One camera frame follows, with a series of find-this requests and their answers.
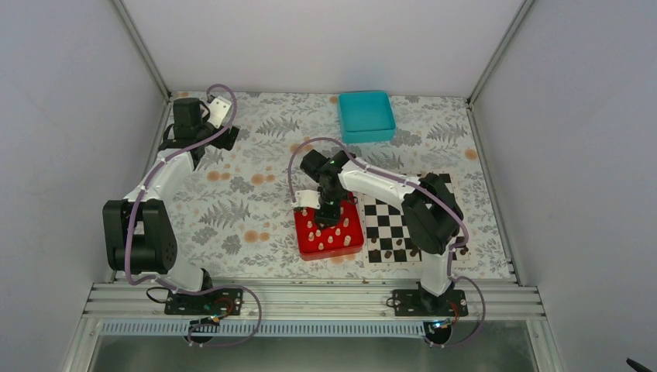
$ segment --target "vent grille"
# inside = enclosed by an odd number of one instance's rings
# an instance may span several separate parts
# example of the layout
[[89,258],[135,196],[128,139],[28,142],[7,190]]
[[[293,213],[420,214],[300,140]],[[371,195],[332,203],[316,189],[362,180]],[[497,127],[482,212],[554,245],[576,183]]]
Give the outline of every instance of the vent grille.
[[[185,336],[189,321],[162,319],[112,319],[103,324],[107,336]],[[195,335],[247,336],[255,321],[225,320],[203,326]],[[256,334],[263,337],[412,337],[424,334],[422,322],[312,322],[263,321]]]

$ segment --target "metal mounting plate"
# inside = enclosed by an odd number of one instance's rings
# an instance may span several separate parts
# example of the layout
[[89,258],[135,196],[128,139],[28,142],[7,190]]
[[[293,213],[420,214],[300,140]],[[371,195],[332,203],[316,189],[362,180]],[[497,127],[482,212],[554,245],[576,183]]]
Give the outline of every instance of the metal mounting plate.
[[444,304],[438,306],[434,311],[427,311],[422,305],[420,291],[417,289],[396,289],[392,291],[392,299],[395,301],[395,316],[454,316],[454,310],[449,305],[450,302],[458,308],[459,316],[468,315],[466,293],[457,289],[447,291],[441,296]]
[[242,309],[243,293],[241,289],[226,288],[217,293],[216,296],[190,296],[188,294],[173,294],[169,291],[167,304],[164,306],[166,315],[217,315],[227,312],[228,298],[234,304],[228,315],[237,316]]

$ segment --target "black cable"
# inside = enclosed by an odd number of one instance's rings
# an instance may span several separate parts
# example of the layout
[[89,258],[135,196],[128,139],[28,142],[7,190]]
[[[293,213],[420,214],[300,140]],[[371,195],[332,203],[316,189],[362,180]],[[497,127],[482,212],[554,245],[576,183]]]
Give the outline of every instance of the black cable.
[[154,289],[157,289],[158,291],[165,290],[165,291],[167,291],[167,293],[168,293],[168,292],[169,292],[169,288],[165,288],[165,287],[151,287],[151,288],[146,289],[146,297],[148,297],[149,300],[155,302],[156,304],[166,304],[166,303],[167,303],[167,300],[161,301],[161,300],[158,300],[157,298],[154,298],[153,296],[150,295],[149,292],[152,291],[152,290],[154,290]]

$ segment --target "gray floor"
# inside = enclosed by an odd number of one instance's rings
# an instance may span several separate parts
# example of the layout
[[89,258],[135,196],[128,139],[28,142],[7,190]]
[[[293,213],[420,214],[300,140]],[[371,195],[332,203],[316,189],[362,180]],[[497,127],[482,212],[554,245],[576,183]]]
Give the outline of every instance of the gray floor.
[[[456,325],[452,340],[475,326]],[[262,370],[513,372],[536,370],[524,322],[487,322],[478,337],[453,350],[430,350],[416,339],[256,337],[229,349],[190,348],[181,337],[103,336],[93,371]]]

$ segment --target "black object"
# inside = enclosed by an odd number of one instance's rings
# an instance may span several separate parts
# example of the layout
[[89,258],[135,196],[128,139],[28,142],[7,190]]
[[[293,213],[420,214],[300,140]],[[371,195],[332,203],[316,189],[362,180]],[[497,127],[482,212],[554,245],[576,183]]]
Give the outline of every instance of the black object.
[[392,291],[395,316],[455,316],[450,302],[456,305],[459,316],[468,315],[466,293],[454,289],[454,283],[445,293],[434,296],[418,283],[418,289],[395,289]]
[[[460,219],[463,219],[463,212],[456,204],[454,194],[449,192],[440,176],[429,173],[426,177],[420,178],[420,186],[435,195]],[[447,243],[459,233],[459,224],[452,216],[419,190],[406,194],[401,208],[413,243],[426,253],[442,255]]]
[[[208,318],[192,320],[191,322],[189,322],[189,326],[187,327],[187,335],[183,336],[186,343],[190,341],[192,341],[193,343],[206,343],[212,340],[213,336],[189,336],[189,331],[191,331],[192,327],[196,326],[197,324],[208,324],[208,325],[216,326],[218,323],[215,323],[212,321],[212,319],[208,319]],[[195,332],[204,332],[203,327],[201,327]]]
[[[103,207],[107,261],[113,270],[125,270],[126,240],[132,202],[110,200]],[[133,274],[155,271],[166,274],[176,262],[178,245],[169,215],[161,200],[140,203],[135,223],[143,222],[143,234],[132,237],[130,270]]]
[[301,161],[301,170],[319,184],[319,210],[315,213],[315,223],[320,229],[340,223],[340,202],[349,200],[349,192],[342,187],[338,174],[348,161],[344,151],[329,159],[317,150],[305,154]]
[[449,341],[452,336],[452,325],[442,325],[440,322],[425,322],[423,325],[426,338],[437,345]]
[[[179,98],[174,101],[174,124],[169,125],[163,134],[163,140],[158,147],[159,151],[165,149],[182,149],[214,136],[224,126],[215,128],[201,115],[201,106],[207,105],[198,98]],[[174,138],[169,139],[169,132],[174,130]],[[209,144],[225,150],[232,150],[239,134],[239,128],[233,126]],[[205,155],[205,146],[199,146],[190,151],[194,169]]]
[[[212,288],[212,279],[210,273],[203,270],[203,283],[201,291]],[[228,313],[230,302],[232,301],[232,310]],[[224,318],[228,315],[239,315],[242,309],[243,291],[238,288],[226,288],[212,291],[200,296],[191,296],[189,294],[174,294],[169,291],[164,314],[167,315],[210,315]]]
[[184,129],[195,128],[203,124],[201,100],[198,98],[179,98],[174,101],[174,122]]

